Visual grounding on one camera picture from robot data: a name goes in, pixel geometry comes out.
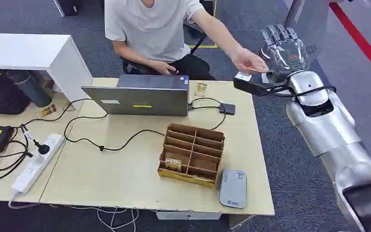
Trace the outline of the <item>person's right hand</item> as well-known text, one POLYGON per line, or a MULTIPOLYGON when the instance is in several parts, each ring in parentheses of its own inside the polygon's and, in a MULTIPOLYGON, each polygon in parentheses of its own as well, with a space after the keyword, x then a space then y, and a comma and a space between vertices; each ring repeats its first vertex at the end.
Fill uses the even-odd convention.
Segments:
POLYGON ((175 67, 163 61, 150 60, 148 61, 147 65, 162 75, 177 75, 178 74, 178 70, 175 67))

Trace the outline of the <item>person's left hand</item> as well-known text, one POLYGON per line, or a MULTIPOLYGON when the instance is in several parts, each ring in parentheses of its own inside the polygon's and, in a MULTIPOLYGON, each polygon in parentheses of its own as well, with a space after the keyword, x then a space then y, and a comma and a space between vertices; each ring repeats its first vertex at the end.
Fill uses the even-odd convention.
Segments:
POLYGON ((245 48, 239 48, 230 58, 233 64, 243 73, 266 73, 269 70, 261 57, 245 48))

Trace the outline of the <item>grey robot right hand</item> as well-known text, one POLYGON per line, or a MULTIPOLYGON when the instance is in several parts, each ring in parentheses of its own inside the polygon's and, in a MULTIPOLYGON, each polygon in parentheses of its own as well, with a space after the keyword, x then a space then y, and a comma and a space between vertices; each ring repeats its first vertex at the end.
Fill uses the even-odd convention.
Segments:
POLYGON ((292 28, 274 24, 260 33, 264 40, 260 57, 269 67, 266 72, 269 83, 283 83, 290 74, 309 69, 310 59, 304 43, 292 28))

